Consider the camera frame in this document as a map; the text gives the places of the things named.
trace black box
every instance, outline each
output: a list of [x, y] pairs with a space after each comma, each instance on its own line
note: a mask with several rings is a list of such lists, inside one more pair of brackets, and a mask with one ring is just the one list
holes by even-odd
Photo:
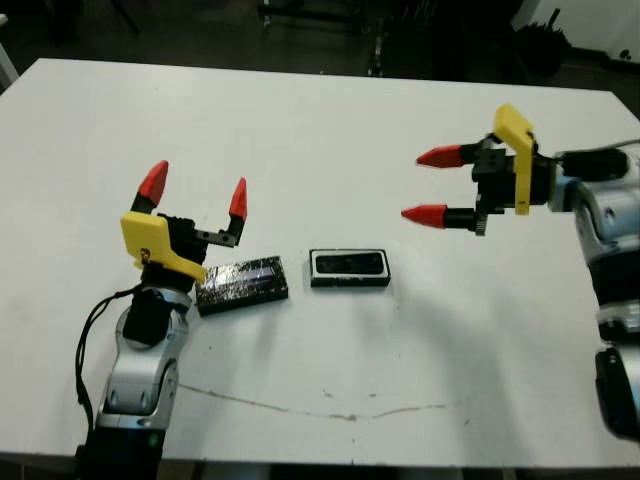
[[309, 250], [309, 269], [312, 287], [384, 287], [391, 280], [380, 249]]
[[196, 285], [196, 306], [200, 315], [288, 296], [289, 287], [280, 257], [208, 268], [204, 283]]

